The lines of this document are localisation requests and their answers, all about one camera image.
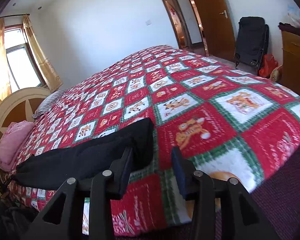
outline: gray pillow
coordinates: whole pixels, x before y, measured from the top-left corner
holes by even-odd
[[[63,95],[64,90],[56,91],[48,96],[42,103],[38,106],[38,109],[34,112],[32,117],[34,119],[38,118],[40,115],[43,115],[47,112],[52,105]]]

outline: pillow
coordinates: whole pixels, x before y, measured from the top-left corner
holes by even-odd
[[[17,157],[19,156],[22,148],[26,145],[26,143],[28,142],[29,138],[30,138],[30,135],[31,133],[28,134],[28,136],[23,140],[23,142],[20,144],[18,150],[16,151],[14,157],[12,158],[11,160],[11,163],[10,164],[6,164],[6,163],[3,163],[1,162],[0,163],[0,169],[3,170],[3,171],[7,171],[7,172],[10,172],[12,170],[12,167],[14,165],[14,163],[16,162],[16,159]]]
[[[32,117],[34,119],[38,118],[40,115],[43,115],[45,112],[47,112],[52,105],[55,104],[55,102],[63,95],[64,91],[56,91],[52,93],[50,96],[48,96],[45,100],[42,101],[42,103],[38,106],[38,109],[34,112]]]
[[[0,139],[0,163],[10,164],[19,146],[33,129],[34,123],[22,121],[9,125]]]

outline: window frame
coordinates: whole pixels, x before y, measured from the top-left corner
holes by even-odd
[[[16,24],[16,25],[9,25],[9,26],[6,26],[6,27],[4,28],[4,31],[12,31],[12,30],[17,30],[17,29],[21,29],[22,34],[23,34],[23,37],[24,37],[24,39],[25,39],[25,43],[20,44],[20,45],[16,45],[16,46],[13,46],[13,47],[11,47],[11,48],[6,49],[6,55],[7,55],[9,52],[12,52],[12,51],[15,51],[15,50],[18,50],[18,49],[21,49],[21,48],[25,48],[26,53],[27,53],[27,55],[28,55],[28,57],[29,57],[29,60],[30,60],[30,62],[31,62],[31,65],[32,65],[32,67],[33,67],[33,69],[34,69],[35,73],[37,74],[38,79],[39,79],[39,81],[40,81],[40,84],[39,84],[37,87],[46,87],[47,84],[46,84],[46,82],[44,81],[44,79],[43,79],[43,77],[42,77],[42,74],[41,74],[41,72],[40,72],[40,70],[39,70],[39,68],[38,68],[38,65],[37,65],[37,63],[36,63],[36,60],[34,59],[34,56],[33,56],[33,54],[32,54],[32,51],[31,51],[31,48],[30,48],[30,45],[29,45],[29,42],[28,42],[28,38],[27,38],[26,33],[25,33],[25,30],[24,30],[24,28],[23,28],[23,24]],[[7,62],[8,62],[8,68],[10,69],[11,76],[12,76],[12,78],[14,79],[14,82],[16,83],[18,89],[20,90],[20,87],[19,87],[19,85],[18,85],[18,83],[17,83],[17,81],[16,81],[16,79],[15,79],[15,77],[14,77],[14,75],[13,75],[13,72],[12,72],[12,70],[11,70],[11,68],[10,68],[8,56],[7,56]]]

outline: window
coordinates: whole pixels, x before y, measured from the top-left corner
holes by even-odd
[[[22,25],[8,26],[4,32],[9,78],[12,92],[22,88],[44,86]]]

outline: metal bolt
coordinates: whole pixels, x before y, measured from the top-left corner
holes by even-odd
[[[239,183],[239,181],[236,178],[230,178],[229,182],[233,185],[237,185]]]
[[[197,171],[194,171],[193,175],[196,177],[201,177],[203,175],[203,172],[197,170]]]
[[[75,178],[69,178],[69,179],[67,179],[67,183],[68,184],[74,184],[75,183]]]
[[[102,175],[105,176],[105,177],[109,177],[109,176],[111,176],[111,174],[112,174],[112,171],[111,171],[111,170],[105,170],[105,171],[103,171],[103,173],[102,173]]]

